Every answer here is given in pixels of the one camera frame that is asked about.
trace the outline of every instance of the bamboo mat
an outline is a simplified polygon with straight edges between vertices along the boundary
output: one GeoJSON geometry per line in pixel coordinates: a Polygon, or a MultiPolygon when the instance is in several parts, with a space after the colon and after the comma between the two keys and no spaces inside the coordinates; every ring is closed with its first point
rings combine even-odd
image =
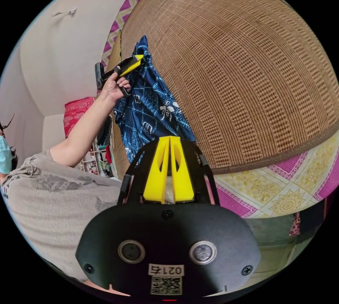
{"type": "Polygon", "coordinates": [[[333,68],[282,0],[140,0],[122,58],[143,35],[215,174],[288,160],[339,129],[333,68]]]}

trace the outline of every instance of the woman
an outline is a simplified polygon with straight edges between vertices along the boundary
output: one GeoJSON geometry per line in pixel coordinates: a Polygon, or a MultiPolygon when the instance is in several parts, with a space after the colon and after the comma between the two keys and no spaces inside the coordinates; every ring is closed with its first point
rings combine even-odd
{"type": "Polygon", "coordinates": [[[4,129],[8,128],[8,126],[12,122],[12,119],[5,126],[2,126],[0,123],[0,184],[2,184],[5,177],[12,170],[15,170],[17,168],[18,164],[18,157],[16,155],[16,152],[8,145],[6,141],[6,136],[4,134],[4,129]]]}
{"type": "Polygon", "coordinates": [[[65,275],[93,287],[75,258],[76,248],[91,219],[116,205],[121,182],[74,167],[89,151],[116,101],[123,97],[119,87],[130,89],[125,78],[117,78],[114,73],[106,81],[67,139],[27,158],[16,170],[9,165],[10,153],[1,130],[0,182],[16,225],[42,258],[65,275]]]}

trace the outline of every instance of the black hair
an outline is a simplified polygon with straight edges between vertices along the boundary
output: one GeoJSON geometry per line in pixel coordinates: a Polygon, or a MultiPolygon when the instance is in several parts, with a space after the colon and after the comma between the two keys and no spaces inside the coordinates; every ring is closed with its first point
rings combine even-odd
{"type": "MultiPolygon", "coordinates": [[[[3,132],[4,129],[8,128],[8,126],[11,124],[12,120],[14,118],[14,115],[12,117],[12,119],[10,120],[10,122],[7,125],[2,126],[0,123],[0,130],[3,132]]],[[[11,152],[12,152],[12,171],[15,170],[17,168],[18,165],[18,156],[16,154],[16,150],[13,149],[13,147],[11,147],[11,152]]]]}

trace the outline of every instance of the floor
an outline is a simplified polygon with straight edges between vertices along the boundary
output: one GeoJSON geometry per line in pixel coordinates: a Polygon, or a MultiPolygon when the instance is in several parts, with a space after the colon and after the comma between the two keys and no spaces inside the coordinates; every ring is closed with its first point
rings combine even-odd
{"type": "Polygon", "coordinates": [[[275,218],[250,218],[246,219],[258,245],[261,247],[283,245],[295,240],[290,237],[293,214],[275,218]]]}

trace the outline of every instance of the gray t-shirt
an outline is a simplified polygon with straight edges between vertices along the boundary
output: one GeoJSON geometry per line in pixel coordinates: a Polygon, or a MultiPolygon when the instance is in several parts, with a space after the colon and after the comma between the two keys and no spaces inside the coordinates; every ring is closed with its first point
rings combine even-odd
{"type": "Polygon", "coordinates": [[[49,150],[12,171],[4,200],[33,249],[67,276],[87,277],[75,253],[82,232],[101,211],[117,204],[121,182],[56,163],[49,150]]]}

